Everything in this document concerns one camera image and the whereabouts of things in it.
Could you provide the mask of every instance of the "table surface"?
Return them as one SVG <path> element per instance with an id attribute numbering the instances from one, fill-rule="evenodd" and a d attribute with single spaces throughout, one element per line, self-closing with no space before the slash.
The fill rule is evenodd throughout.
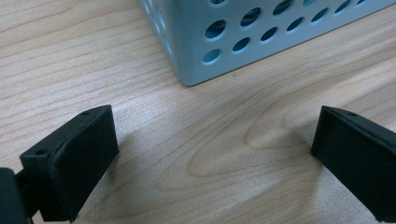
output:
<path id="1" fill-rule="evenodd" d="M 112 105 L 120 155 L 76 223 L 375 223 L 309 150 L 322 105 L 396 131 L 395 10 L 187 88 L 135 0 L 2 0 L 0 164 Z"/>

